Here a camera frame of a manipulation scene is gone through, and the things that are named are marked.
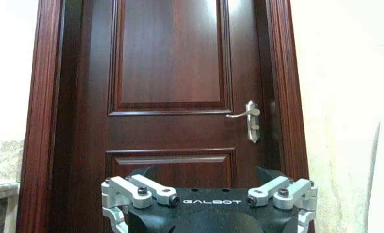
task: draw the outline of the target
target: textured wall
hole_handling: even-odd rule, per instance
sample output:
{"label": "textured wall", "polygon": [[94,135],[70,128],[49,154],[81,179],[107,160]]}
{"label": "textured wall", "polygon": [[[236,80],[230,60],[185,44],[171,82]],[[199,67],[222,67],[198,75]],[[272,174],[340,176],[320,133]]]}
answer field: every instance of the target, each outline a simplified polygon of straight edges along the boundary
{"label": "textured wall", "polygon": [[0,141],[0,184],[19,181],[23,141]]}
{"label": "textured wall", "polygon": [[384,116],[384,0],[290,4],[316,229],[362,233]]}

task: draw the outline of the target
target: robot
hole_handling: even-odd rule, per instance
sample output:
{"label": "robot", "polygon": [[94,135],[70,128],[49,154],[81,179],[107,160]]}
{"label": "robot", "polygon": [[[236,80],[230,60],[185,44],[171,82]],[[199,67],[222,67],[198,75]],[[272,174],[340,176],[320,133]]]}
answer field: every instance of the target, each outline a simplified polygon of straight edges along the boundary
{"label": "robot", "polygon": [[114,233],[306,233],[316,218],[317,187],[256,168],[260,187],[173,188],[153,168],[101,184],[102,215]]}

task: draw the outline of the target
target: black screw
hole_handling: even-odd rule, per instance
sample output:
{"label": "black screw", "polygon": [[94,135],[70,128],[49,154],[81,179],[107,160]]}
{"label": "black screw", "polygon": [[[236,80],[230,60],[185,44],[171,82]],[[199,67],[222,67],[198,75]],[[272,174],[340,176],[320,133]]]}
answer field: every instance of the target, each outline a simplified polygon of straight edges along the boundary
{"label": "black screw", "polygon": [[286,188],[280,188],[278,190],[277,190],[277,194],[281,196],[281,197],[288,197],[288,195],[289,195],[289,192],[288,192],[288,189]]}
{"label": "black screw", "polygon": [[147,194],[147,188],[139,187],[139,188],[137,189],[137,194],[138,194],[138,195],[145,195],[145,194]]}
{"label": "black screw", "polygon": [[174,195],[169,197],[169,206],[175,207],[179,203],[179,198]]}
{"label": "black screw", "polygon": [[254,206],[256,205],[256,198],[253,196],[248,196],[246,203],[249,206]]}

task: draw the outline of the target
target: raised door panel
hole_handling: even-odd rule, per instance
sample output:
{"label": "raised door panel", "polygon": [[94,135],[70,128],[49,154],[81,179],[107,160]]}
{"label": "raised door panel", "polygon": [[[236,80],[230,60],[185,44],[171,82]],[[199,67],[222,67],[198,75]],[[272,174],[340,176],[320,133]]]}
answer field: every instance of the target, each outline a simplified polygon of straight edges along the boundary
{"label": "raised door panel", "polygon": [[111,116],[230,111],[225,2],[115,2]]}
{"label": "raised door panel", "polygon": [[171,187],[236,187],[234,148],[106,152],[106,177],[154,166],[154,181]]}

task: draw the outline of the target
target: dark brown door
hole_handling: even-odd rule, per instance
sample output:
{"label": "dark brown door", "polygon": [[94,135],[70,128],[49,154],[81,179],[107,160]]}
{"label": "dark brown door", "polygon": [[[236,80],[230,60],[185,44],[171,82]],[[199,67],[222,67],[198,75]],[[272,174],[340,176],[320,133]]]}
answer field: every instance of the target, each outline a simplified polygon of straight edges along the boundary
{"label": "dark brown door", "polygon": [[71,232],[109,229],[99,184],[155,166],[174,187],[254,187],[261,139],[253,0],[85,0],[70,169]]}

